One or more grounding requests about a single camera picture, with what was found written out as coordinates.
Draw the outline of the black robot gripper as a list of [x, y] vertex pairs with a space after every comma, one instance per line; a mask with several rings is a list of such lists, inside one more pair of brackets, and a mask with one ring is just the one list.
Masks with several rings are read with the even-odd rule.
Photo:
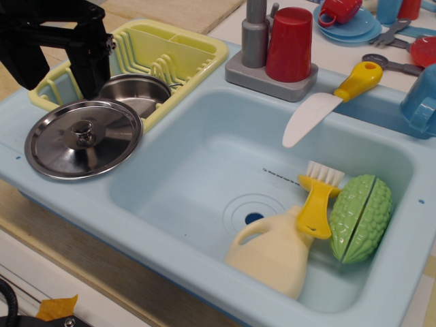
[[33, 90], [50, 71], [41, 47], [62, 48], [83, 97], [93, 99], [110, 77], [114, 42], [105, 15], [90, 1], [2, 1], [1, 62]]

